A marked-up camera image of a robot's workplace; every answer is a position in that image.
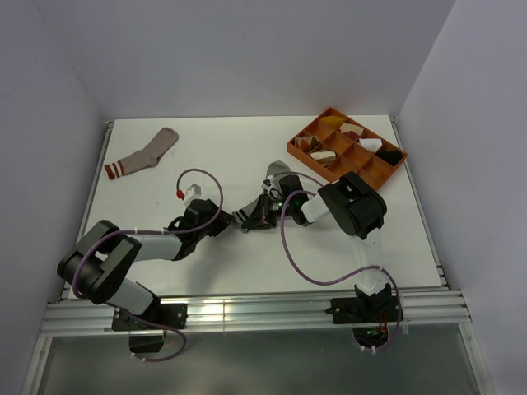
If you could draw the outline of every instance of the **white table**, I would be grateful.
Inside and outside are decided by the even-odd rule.
[[[154,169],[110,181],[99,178],[86,229],[108,219],[122,229],[155,229],[184,212],[175,197],[175,180],[189,167],[209,170],[220,180],[224,210],[243,207],[261,193],[266,169],[282,160],[292,170],[325,182],[286,153],[286,143],[315,116],[250,118],[120,119],[114,128],[104,163],[143,148],[163,127],[173,128],[179,141]],[[397,145],[389,117],[352,116]],[[304,186],[315,190],[309,180]],[[202,174],[188,174],[182,188],[202,186],[203,198],[218,202],[215,184]],[[380,190],[388,213],[382,228],[384,267],[401,288],[437,287],[441,280],[404,166]],[[331,216],[302,228],[287,222],[287,240],[302,269],[321,281],[359,267],[355,238],[345,235]],[[237,295],[352,289],[354,281],[331,287],[310,284],[296,274],[282,249],[279,229],[242,234],[234,225],[216,238],[206,238],[196,251],[178,262],[134,263],[128,278],[158,295]]]

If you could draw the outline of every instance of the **wall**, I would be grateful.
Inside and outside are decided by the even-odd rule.
[[[35,0],[106,118],[397,114],[454,0]]]
[[[103,123],[29,0],[0,12],[0,393],[19,393]]]
[[[499,393],[527,388],[527,2],[458,0],[400,114],[446,275]]]

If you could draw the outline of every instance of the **gray floor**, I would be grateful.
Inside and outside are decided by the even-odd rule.
[[[210,333],[168,362],[132,360],[126,337],[55,339],[40,394],[475,394],[457,325],[410,327],[361,354],[349,328]]]

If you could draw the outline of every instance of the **wooden tray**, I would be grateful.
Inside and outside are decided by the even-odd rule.
[[[320,119],[329,115],[335,115],[345,119],[345,123],[352,123],[364,128],[361,138],[379,138],[383,144],[374,154],[369,152],[351,138],[340,133],[340,129],[334,128]],[[319,139],[320,144],[311,152],[318,150],[329,150],[337,154],[337,159],[328,166],[323,166],[313,160],[308,153],[303,152],[295,146],[295,137],[315,136]],[[370,129],[360,125],[359,122],[349,118],[337,109],[329,107],[317,119],[307,125],[304,130],[300,131],[294,138],[287,143],[287,152],[295,156],[300,162],[310,169],[320,174],[330,183],[338,180],[341,176],[349,171],[358,174],[373,189],[379,190],[380,187],[389,179],[389,177],[403,164],[408,154],[398,147],[387,142],[381,136],[375,134]],[[396,165],[385,162],[377,153],[382,151],[399,151],[403,157]]]

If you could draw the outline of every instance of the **brown sock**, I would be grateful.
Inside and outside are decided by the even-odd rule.
[[[117,179],[147,167],[156,167],[162,156],[178,141],[180,136],[170,128],[163,128],[142,150],[132,155],[105,165],[110,179]]]

